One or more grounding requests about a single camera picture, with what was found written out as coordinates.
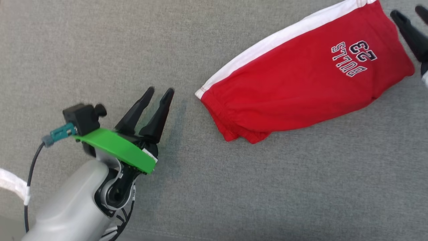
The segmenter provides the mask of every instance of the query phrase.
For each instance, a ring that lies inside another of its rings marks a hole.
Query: white tape
[[[155,156],[153,156],[153,154],[151,154],[150,151],[148,151],[144,148],[143,152],[146,153],[147,155],[149,155],[151,158],[153,158],[155,160],[155,163],[158,162],[158,159]]]
[[[26,181],[20,179],[15,174],[0,168],[0,188],[16,193],[24,204],[30,201],[30,189]]]
[[[137,189],[135,185],[132,186],[132,201],[135,201],[135,193],[137,192]]]
[[[27,187],[27,192],[26,192],[25,199],[24,199],[24,205],[25,206],[28,206],[28,204],[30,203],[30,198],[31,198],[30,187]]]

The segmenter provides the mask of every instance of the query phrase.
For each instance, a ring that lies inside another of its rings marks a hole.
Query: knob
[[[94,109],[97,116],[104,117],[107,115],[107,110],[102,104],[97,104]]]

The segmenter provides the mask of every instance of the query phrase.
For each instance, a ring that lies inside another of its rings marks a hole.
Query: teal cable connector
[[[76,135],[77,130],[73,123],[67,123],[66,125],[51,131],[51,134],[42,138],[43,143],[46,147],[52,146],[55,142],[65,139],[71,135]]]

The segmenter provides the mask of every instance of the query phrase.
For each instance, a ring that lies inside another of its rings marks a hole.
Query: black cable
[[[109,241],[115,241],[119,237],[119,235],[123,232],[123,230],[125,229],[126,225],[128,224],[129,218],[131,217],[132,210],[134,209],[134,203],[135,203],[135,201],[132,201],[131,208],[130,208],[129,214],[128,214],[128,219],[120,226],[120,228],[117,230],[116,235],[114,235]]]
[[[114,231],[111,231],[111,232],[109,232],[109,233],[104,234],[103,236],[101,236],[101,238],[104,238],[105,236],[110,235],[110,234],[112,234],[112,233],[114,233],[114,232],[116,232],[116,230],[114,230]]]
[[[125,217],[125,220],[128,220],[128,214],[126,214],[126,211],[124,208],[122,208],[123,216]]]
[[[123,220],[123,217],[116,215],[116,218],[119,219],[120,221],[122,221],[122,224],[125,222],[125,220]]]
[[[45,143],[44,142],[41,143],[39,148],[37,149],[36,153],[34,154],[33,162],[31,163],[30,172],[28,174],[27,188],[30,188],[31,179],[33,178],[34,166],[36,165],[37,157],[39,156],[40,151],[42,150],[42,148],[44,146],[45,146]],[[25,222],[25,232],[28,232],[28,230],[30,229],[28,226],[28,205],[24,206],[24,222]]]

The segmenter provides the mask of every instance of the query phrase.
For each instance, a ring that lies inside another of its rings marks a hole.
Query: white stripe
[[[278,31],[262,41],[256,43],[249,49],[236,56],[233,60],[227,63],[217,73],[215,73],[206,83],[200,88],[195,95],[201,99],[202,95],[211,88],[215,83],[218,83],[235,70],[245,66],[249,62],[278,47],[279,45],[316,28],[319,28],[329,22],[332,22],[348,13],[363,7],[366,4],[371,4],[377,0],[345,0],[331,7],[320,10],[300,22],[295,23],[281,31]]]

